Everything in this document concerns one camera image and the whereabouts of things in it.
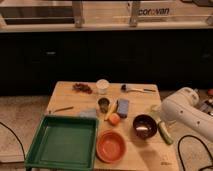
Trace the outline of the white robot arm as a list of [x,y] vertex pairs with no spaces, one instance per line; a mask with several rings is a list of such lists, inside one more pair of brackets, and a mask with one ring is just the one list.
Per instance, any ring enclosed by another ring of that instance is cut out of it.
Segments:
[[181,122],[213,142],[213,116],[196,109],[198,102],[198,93],[183,87],[162,101],[159,115],[163,121]]

